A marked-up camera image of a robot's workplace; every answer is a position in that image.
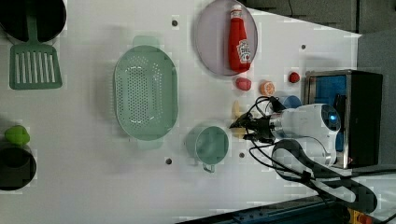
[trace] ketchup bottle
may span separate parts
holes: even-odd
[[[231,69],[237,73],[246,72],[250,68],[251,53],[240,5],[233,6],[231,10],[228,58]]]

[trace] cable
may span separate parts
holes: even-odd
[[[290,11],[291,11],[291,15],[290,15],[290,17],[291,18],[293,18],[293,8],[291,7],[291,2],[290,2],[290,0],[289,0],[289,7],[290,7]]]
[[[270,103],[268,103],[267,106],[265,107],[265,113],[267,113],[268,105],[270,105]]]
[[[338,215],[337,213],[334,212],[334,209],[332,209],[329,204],[326,201],[326,196],[324,194],[318,194],[319,198],[324,202],[324,204],[326,205],[326,207],[328,209],[330,209],[330,211],[332,212],[332,214],[337,217],[338,219],[340,219],[343,223],[345,223],[345,218],[344,217],[340,217],[340,215]]]
[[[260,110],[260,108],[258,107],[258,105],[261,104],[262,102],[269,101],[269,99],[270,99],[270,98],[267,97],[267,96],[261,96],[261,97],[257,98],[257,99],[256,99],[256,102],[254,103],[254,105],[248,110],[248,113],[250,113],[251,110],[252,110],[254,107],[256,107],[256,108],[258,108],[258,109]],[[288,173],[297,175],[297,176],[299,176],[300,178],[303,178],[303,174],[301,174],[300,172],[297,172],[297,171],[295,171],[295,170],[293,170],[293,169],[290,169],[289,167],[285,166],[284,164],[282,164],[282,163],[280,163],[280,162],[278,162],[278,161],[272,159],[270,156],[268,156],[265,152],[263,152],[263,151],[261,150],[261,148],[264,148],[264,147],[274,146],[274,145],[275,145],[274,143],[272,143],[272,144],[270,144],[270,145],[266,145],[266,146],[261,146],[261,147],[259,147],[259,146],[257,146],[257,144],[256,144],[253,140],[250,140],[250,141],[251,141],[251,143],[253,144],[254,147],[251,147],[251,148],[248,150],[248,152],[249,152],[249,154],[253,157],[253,159],[254,159],[255,161],[257,161],[258,163],[260,163],[260,164],[262,164],[262,165],[264,165],[264,166],[266,166],[266,167],[275,169],[275,170],[277,170],[277,171],[288,172]],[[267,163],[265,163],[265,162],[263,162],[263,161],[260,161],[260,160],[259,160],[256,156],[254,156],[254,154],[252,153],[252,150],[253,150],[253,149],[259,150],[260,153],[261,153],[263,156],[265,156],[268,160],[270,160],[272,163],[275,163],[276,165],[280,166],[281,168],[275,167],[275,166],[273,166],[273,165],[270,165],[270,164],[267,164]]]
[[[356,174],[352,174],[349,176],[343,177],[345,178],[354,178],[354,177],[359,177],[359,176],[367,176],[367,175],[375,175],[375,174],[380,174],[380,173],[388,173],[388,172],[396,172],[396,169],[383,169],[383,170],[375,170],[375,171],[362,171],[362,172],[355,172]]]
[[[391,220],[393,220],[394,218],[396,218],[396,213],[393,214],[393,216],[388,217],[386,220],[379,222],[378,224],[385,224],[385,223],[388,223],[388,222],[390,222]]]

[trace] black bowl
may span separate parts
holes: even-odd
[[[38,41],[48,42],[55,38],[66,24],[66,8],[63,0],[30,0],[36,5]],[[0,25],[17,40],[29,39],[26,25],[25,0],[2,0],[0,2]]]
[[[8,145],[0,149],[0,190],[25,187],[35,177],[36,163],[27,150]]]

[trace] table surface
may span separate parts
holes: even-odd
[[[195,52],[192,28],[210,2],[69,0],[67,27],[55,44],[64,80],[59,90],[12,90],[11,44],[2,35],[0,131],[15,123],[27,127],[37,159],[29,186],[0,191],[2,223],[175,223],[315,194],[259,165],[248,155],[250,144],[234,137],[209,174],[189,157],[184,138],[202,121],[226,128],[233,102],[247,108],[264,79],[300,96],[302,82],[289,84],[290,71],[356,68],[359,36],[250,10],[259,48],[242,75],[253,81],[252,90],[243,93],[235,77],[210,73]],[[177,123],[157,149],[128,137],[113,111],[114,68],[136,35],[158,36],[178,71]],[[247,156],[239,158],[240,152]]]

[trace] label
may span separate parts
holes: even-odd
[[[231,19],[233,18],[242,18],[242,10],[231,11]]]
[[[239,45],[236,46],[238,50],[239,60],[241,63],[250,63],[250,48],[248,47],[248,41],[246,39],[239,41]]]

